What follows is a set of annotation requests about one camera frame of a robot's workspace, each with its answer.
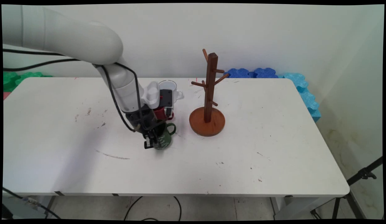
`clear glass mug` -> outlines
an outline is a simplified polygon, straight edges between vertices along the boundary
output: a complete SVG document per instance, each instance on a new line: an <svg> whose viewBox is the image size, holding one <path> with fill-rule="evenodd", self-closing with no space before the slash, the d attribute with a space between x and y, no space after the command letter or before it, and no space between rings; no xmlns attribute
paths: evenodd
<svg viewBox="0 0 386 224"><path fill-rule="evenodd" d="M182 91L177 90L176 82L174 82L172 80L161 81L158 84L158 86L160 87L160 89L170 89L170 90L172 90L172 98L173 98L173 102L174 103L178 99L182 99L183 96L184 96Z"/></svg>

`wooden mug tree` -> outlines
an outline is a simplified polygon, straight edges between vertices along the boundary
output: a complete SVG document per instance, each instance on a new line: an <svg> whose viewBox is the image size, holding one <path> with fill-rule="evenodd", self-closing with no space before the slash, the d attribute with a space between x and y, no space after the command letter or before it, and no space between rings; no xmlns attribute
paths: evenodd
<svg viewBox="0 0 386 224"><path fill-rule="evenodd" d="M207 60L207 80L201 83L192 82L193 85L201 86L205 91L204 107L195 109L189 118L190 126L193 131L201 136L214 136L217 135L225 126L225 117L222 112L212 107L218 106L213 101L215 85L228 77L229 74L225 74L222 78L215 81L216 73L224 73L225 71L217 69L218 56L215 53L207 55L205 49L202 50L204 57Z"/></svg>

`floor tile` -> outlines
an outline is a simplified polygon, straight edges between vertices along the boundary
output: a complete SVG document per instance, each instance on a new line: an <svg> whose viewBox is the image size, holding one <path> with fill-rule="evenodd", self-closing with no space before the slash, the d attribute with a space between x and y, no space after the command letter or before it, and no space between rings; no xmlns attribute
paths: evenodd
<svg viewBox="0 0 386 224"><path fill-rule="evenodd" d="M132 197L131 204L139 197ZM181 221L235 221L233 197L177 197L182 206ZM179 217L174 197L142 197L129 212L127 220L156 218L160 221Z"/></svg>
<svg viewBox="0 0 386 224"><path fill-rule="evenodd" d="M238 221L273 220L270 198L235 197L234 203Z"/></svg>
<svg viewBox="0 0 386 224"><path fill-rule="evenodd" d="M345 218L356 218L355 213L353 213L351 206L348 203L348 200L341 199L339 207L341 208Z"/></svg>
<svg viewBox="0 0 386 224"><path fill-rule="evenodd" d="M56 196L51 210L64 219L122 220L130 201L131 197Z"/></svg>
<svg viewBox="0 0 386 224"><path fill-rule="evenodd" d="M333 217L334 204L335 204L335 199L325 203L321 207L318 207L316 209L318 215L322 219L331 219ZM343 214L343 212L341 210L341 206L339 206L339 208L338 208L337 218L345 218L345 215Z"/></svg>

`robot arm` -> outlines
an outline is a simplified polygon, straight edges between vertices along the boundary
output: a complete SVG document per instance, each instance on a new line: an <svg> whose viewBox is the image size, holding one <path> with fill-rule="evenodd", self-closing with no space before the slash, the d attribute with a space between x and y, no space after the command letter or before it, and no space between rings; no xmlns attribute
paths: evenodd
<svg viewBox="0 0 386 224"><path fill-rule="evenodd" d="M108 71L112 90L120 109L132 126L143 133L144 138L156 142L154 127L157 119L152 109L160 105L157 82L146 88L138 83L143 118L140 117L134 75L118 66L126 65L122 58L123 45L119 36L98 22L80 22L65 17L42 6L2 5L2 43L31 49L50 51L103 65ZM107 83L101 66L95 66Z"/></svg>

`metal bracket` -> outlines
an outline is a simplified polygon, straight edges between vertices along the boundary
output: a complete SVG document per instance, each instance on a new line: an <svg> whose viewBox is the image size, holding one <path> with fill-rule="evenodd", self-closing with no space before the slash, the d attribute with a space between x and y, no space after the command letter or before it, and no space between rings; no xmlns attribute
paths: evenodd
<svg viewBox="0 0 386 224"><path fill-rule="evenodd" d="M369 177L373 178L374 180L377 178L375 174L368 172L366 168L359 170L358 173L362 176L362 179L364 180L367 180Z"/></svg>

